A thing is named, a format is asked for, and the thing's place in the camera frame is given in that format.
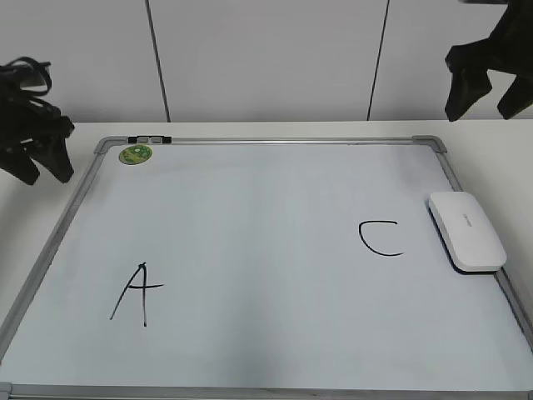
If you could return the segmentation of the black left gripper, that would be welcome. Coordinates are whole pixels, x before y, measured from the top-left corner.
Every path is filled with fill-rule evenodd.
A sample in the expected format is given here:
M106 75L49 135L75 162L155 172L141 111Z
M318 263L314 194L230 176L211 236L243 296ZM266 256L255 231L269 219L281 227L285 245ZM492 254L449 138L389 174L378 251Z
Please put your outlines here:
M30 186L40 175L31 158L61 183L74 174L66 146L74 125L45 99L52 89L50 67L31 57L1 66L1 169Z

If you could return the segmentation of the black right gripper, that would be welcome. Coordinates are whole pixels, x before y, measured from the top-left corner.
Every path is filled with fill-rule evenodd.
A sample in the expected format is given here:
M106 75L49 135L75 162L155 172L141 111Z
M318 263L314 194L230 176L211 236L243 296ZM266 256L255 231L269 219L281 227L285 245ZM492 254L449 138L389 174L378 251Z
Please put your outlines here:
M506 10L488 37L455 45L445 57L451 89L445 105L449 122L462 118L492 90L486 70L515 75L498 102L504 119L512 119L533 102L532 2L507 1Z

